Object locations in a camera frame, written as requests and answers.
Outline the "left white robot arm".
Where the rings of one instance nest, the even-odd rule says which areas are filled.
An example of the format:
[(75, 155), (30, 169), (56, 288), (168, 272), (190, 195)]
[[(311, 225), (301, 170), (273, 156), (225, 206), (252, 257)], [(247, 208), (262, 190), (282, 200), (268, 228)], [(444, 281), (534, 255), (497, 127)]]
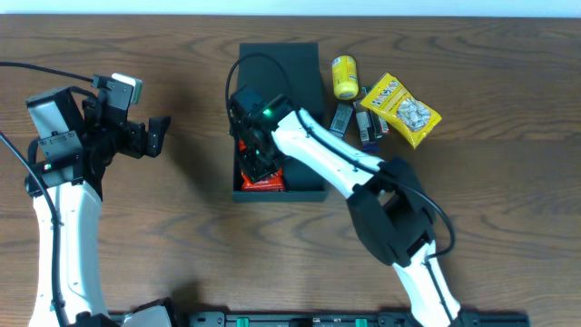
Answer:
[(99, 270), (102, 179), (116, 154), (139, 159), (162, 150), (168, 116), (131, 122), (143, 83), (123, 74), (95, 75), (92, 90), (60, 87), (30, 97), (39, 133), (28, 148), (25, 180), (39, 226), (39, 275), (32, 326), (174, 326), (172, 302), (159, 299), (110, 314)]

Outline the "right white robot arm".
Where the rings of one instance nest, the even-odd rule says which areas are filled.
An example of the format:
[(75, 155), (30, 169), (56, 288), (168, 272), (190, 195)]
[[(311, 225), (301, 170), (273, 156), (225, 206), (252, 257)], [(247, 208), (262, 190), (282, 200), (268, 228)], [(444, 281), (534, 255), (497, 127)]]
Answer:
[(384, 161), (345, 143), (309, 112), (279, 94), (263, 100), (242, 87), (226, 95), (231, 135), (244, 149), (236, 155), (254, 183), (272, 177), (291, 158), (309, 167), (346, 200), (356, 234), (381, 263), (392, 267), (421, 326), (457, 326), (460, 305), (438, 264), (434, 222), (449, 221), (422, 190), (404, 161)]

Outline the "red Hacks candy bag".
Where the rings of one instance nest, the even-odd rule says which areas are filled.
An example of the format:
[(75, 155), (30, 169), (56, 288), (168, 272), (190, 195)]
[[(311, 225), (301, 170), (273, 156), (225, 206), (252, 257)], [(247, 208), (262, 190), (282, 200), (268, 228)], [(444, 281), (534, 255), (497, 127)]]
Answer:
[(282, 157), (279, 154), (249, 146), (239, 139), (236, 159), (241, 169), (241, 189), (244, 192), (285, 190)]

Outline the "yellow cylindrical can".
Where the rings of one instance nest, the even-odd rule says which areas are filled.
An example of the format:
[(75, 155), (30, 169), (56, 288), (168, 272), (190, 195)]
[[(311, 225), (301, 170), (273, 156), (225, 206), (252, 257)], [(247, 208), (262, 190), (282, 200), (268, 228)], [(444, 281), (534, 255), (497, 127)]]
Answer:
[(350, 100), (359, 93), (357, 67), (353, 57), (342, 55), (331, 64), (334, 95), (339, 100)]

